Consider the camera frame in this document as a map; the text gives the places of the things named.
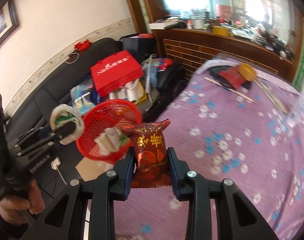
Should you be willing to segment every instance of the sofa backrest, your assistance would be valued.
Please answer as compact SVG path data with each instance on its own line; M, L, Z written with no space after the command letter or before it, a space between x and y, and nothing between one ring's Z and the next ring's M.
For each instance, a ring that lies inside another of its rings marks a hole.
M15 112L8 124L7 141L18 138L31 128L45 126L56 106L71 101L70 89L90 74L90 68L121 50L119 41L103 38L92 43L76 62L57 67Z

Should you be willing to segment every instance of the black picture frame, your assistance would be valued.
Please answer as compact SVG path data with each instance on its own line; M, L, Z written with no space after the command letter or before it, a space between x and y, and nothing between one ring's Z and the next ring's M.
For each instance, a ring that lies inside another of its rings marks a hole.
M2 10L6 8L6 5L8 5L7 10L10 16L12 26L0 37L0 45L18 27L14 1L8 0L7 3L3 6Z

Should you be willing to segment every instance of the human hand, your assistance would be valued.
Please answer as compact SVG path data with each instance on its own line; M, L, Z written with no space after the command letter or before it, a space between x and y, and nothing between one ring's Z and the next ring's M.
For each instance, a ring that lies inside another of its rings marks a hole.
M0 201L0 215L8 223L21 226L26 223L18 211L28 209L31 214L39 214L44 208L41 190L33 179L28 191L28 200L18 196L6 196Z

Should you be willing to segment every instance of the yellow container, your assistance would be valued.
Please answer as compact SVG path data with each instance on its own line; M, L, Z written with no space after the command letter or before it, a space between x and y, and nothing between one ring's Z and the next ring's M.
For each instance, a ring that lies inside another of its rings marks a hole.
M229 29L221 26L212 26L213 33L221 36L228 36Z
M257 73L253 67L247 63L242 63L237 66L238 72L248 81L253 81L257 77Z

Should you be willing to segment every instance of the brown cardboard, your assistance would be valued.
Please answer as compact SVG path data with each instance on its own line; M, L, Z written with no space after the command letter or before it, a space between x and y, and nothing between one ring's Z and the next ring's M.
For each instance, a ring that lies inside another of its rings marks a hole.
M76 169L84 181L96 179L99 175L112 168L113 165L109 163L93 161L85 157L76 165Z

